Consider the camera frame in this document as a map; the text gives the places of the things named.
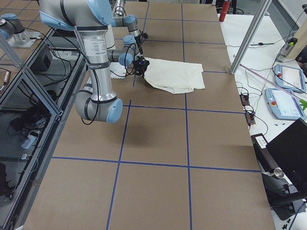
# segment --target cardboard surface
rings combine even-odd
[[[183,4],[182,15],[183,20],[209,22],[219,21],[215,6],[210,4],[199,4],[197,6],[194,6],[193,4]]]
[[[189,229],[187,169],[121,165],[110,230]]]
[[[226,46],[213,42],[220,28],[205,35],[194,25],[206,23],[181,18],[216,22],[215,8],[125,10],[143,19],[145,57],[202,63],[206,89],[172,95],[129,76],[112,80],[125,105],[117,123],[85,126],[73,108],[25,229],[272,230]]]
[[[181,20],[181,4],[152,2],[148,7],[147,18]]]
[[[185,61],[201,63],[204,71],[228,72],[231,64],[227,48],[220,44],[184,44]]]
[[[261,174],[191,169],[193,229],[275,230]]]
[[[126,114],[127,108],[123,108],[123,116],[115,124],[99,122],[87,126],[73,108],[53,155],[118,160]]]
[[[233,75],[210,72],[202,75],[206,89],[187,94],[189,109],[243,112]]]
[[[153,41],[182,42],[182,22],[147,19],[145,30]]]
[[[187,165],[185,121],[183,110],[132,107],[122,160]]]
[[[219,22],[183,22],[185,42],[225,44]]]
[[[243,114],[188,111],[190,164],[259,170]]]
[[[145,41],[142,47],[143,50],[146,50],[146,57],[169,61],[183,61],[182,42]]]
[[[52,159],[23,230],[103,229],[116,163]]]

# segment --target grid of blue tape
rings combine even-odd
[[[24,11],[29,4],[30,4],[30,2],[20,11],[20,13],[22,11]],[[146,26],[146,20],[150,19],[150,18],[147,18],[147,14],[148,14],[148,10],[149,10],[149,5],[150,4],[148,3],[147,11],[146,11],[146,17],[144,18],[144,20],[145,20],[144,27],[143,27],[144,31],[145,31],[145,26]],[[182,43],[182,45],[183,45],[183,51],[182,51],[183,52],[183,61],[185,62],[185,50],[184,50],[185,43],[193,43],[193,42],[185,42],[184,41],[184,26],[183,26],[183,22],[184,21],[196,21],[196,20],[183,20],[183,6],[182,5],[181,5],[181,20],[180,21],[182,22],[182,42],[180,42],[180,43]],[[196,22],[212,22],[212,23],[217,23],[217,22],[213,22],[213,21],[196,21]],[[206,43],[206,42],[200,42],[200,43],[201,44],[221,44],[221,43]],[[225,73],[225,72],[222,72],[222,71],[204,71],[204,72]],[[136,82],[136,77],[134,77],[133,87],[135,85],[135,82]],[[258,170],[232,169],[232,168],[216,168],[216,167],[203,167],[203,166],[193,166],[193,165],[190,165],[190,160],[189,160],[189,120],[188,120],[188,111],[243,114],[241,112],[188,109],[187,95],[186,94],[185,94],[185,108],[167,108],[167,107],[150,107],[150,106],[132,105],[131,104],[131,100],[129,102],[129,105],[124,105],[124,106],[128,107],[128,112],[127,112],[126,123],[125,123],[125,128],[124,128],[124,133],[123,133],[123,138],[122,138],[122,143],[121,143],[121,148],[120,148],[120,154],[119,154],[118,161],[104,160],[104,159],[73,158],[73,157],[53,157],[54,159],[79,160],[79,161],[101,161],[101,162],[111,162],[111,163],[117,163],[118,164],[117,165],[117,170],[116,170],[115,181],[114,181],[114,185],[113,185],[113,192],[112,192],[111,203],[110,203],[110,208],[109,208],[109,214],[108,214],[108,219],[107,219],[107,224],[106,224],[106,230],[109,229],[109,224],[110,224],[111,215],[112,215],[113,201],[114,201],[114,196],[115,196],[115,191],[116,191],[118,175],[119,175],[119,170],[120,170],[120,165],[121,164],[138,164],[138,165],[186,168],[187,169],[187,177],[188,177],[188,186],[189,186],[189,219],[190,219],[190,230],[193,230],[190,169],[207,169],[207,170],[222,170],[222,171],[236,171],[236,172],[254,172],[254,173],[259,173],[260,172]],[[154,109],[173,109],[173,110],[184,110],[185,111],[185,116],[186,116],[186,119],[185,119],[186,120],[186,138],[187,138],[187,165],[149,163],[149,162],[134,162],[134,161],[122,161],[121,160],[121,156],[122,156],[122,152],[123,152],[123,148],[124,148],[126,130],[127,130],[128,121],[129,121],[130,109],[132,107],[154,108]]]

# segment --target blue joint cap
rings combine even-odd
[[[125,23],[133,23],[136,20],[137,20],[137,17],[135,17],[133,14],[125,17]]]
[[[123,38],[123,43],[124,45],[131,45],[133,43],[135,43],[135,38],[132,36],[132,35],[127,35],[127,36],[124,36]]]
[[[117,122],[120,119],[122,111],[123,111],[123,101],[117,98],[112,104],[109,113],[107,114],[106,122],[108,123]]]
[[[118,57],[118,62],[122,65],[122,66],[126,66],[128,67],[133,61],[133,56],[129,53],[123,53]]]
[[[4,30],[0,30],[0,35],[1,35],[5,40],[7,40],[7,39],[9,39],[9,38],[11,37],[11,35],[10,35],[8,32],[4,31]]]
[[[39,11],[39,13],[40,13],[40,20],[47,26],[66,31],[73,31],[73,26],[68,25],[67,23],[62,22],[59,19],[56,19],[42,11]]]
[[[103,25],[110,25],[112,9],[108,0],[87,0],[87,5],[95,18]]]
[[[115,22],[115,19],[114,19],[114,18],[112,18],[112,21],[111,21],[111,26],[112,26],[112,27],[117,27],[117,26],[116,26],[116,22]]]
[[[1,15],[1,17],[5,20],[9,20],[9,19],[18,19],[17,15],[14,13],[5,13],[3,15]]]

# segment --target brown cardboard sheet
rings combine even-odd
[[[52,159],[23,230],[104,229],[117,164]]]
[[[118,160],[126,114],[127,108],[123,108],[123,116],[115,124],[97,122],[86,126],[73,107],[53,155]]]
[[[187,230],[187,169],[121,165],[110,230]]]
[[[147,19],[145,30],[153,41],[182,42],[182,22]]]
[[[259,170],[243,114],[188,111],[190,164]]]
[[[125,11],[127,15],[133,14],[138,18],[146,18],[148,3],[147,2],[126,2]]]
[[[122,160],[187,165],[183,110],[131,108]]]
[[[183,20],[218,22],[219,18],[215,6],[210,4],[182,5]]]
[[[204,71],[228,72],[231,64],[227,48],[220,44],[185,43],[185,61],[201,63]]]
[[[146,57],[169,61],[183,61],[183,45],[181,42],[146,41],[142,47]]]
[[[194,230],[275,230],[259,172],[191,169]]]
[[[185,42],[225,44],[219,22],[183,22]]]
[[[171,19],[181,21],[181,4],[152,2],[148,7],[148,19]]]
[[[243,112],[233,75],[210,72],[202,75],[206,89],[187,94],[189,109]]]

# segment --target green object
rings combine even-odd
[[[305,110],[307,108],[307,101],[301,99],[301,100],[299,100],[299,102],[302,104],[303,110]]]

